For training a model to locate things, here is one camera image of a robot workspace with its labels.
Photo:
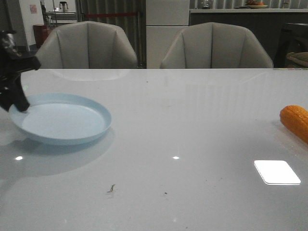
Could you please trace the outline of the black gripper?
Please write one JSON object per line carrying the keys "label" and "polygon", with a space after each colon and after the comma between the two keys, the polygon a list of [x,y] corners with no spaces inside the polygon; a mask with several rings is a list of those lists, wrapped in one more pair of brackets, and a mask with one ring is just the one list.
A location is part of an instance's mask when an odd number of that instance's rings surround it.
{"label": "black gripper", "polygon": [[22,72],[38,70],[41,64],[36,56],[22,57],[15,44],[15,33],[0,31],[0,106],[8,112],[15,105],[19,112],[24,112],[30,104],[21,80],[15,78]]}

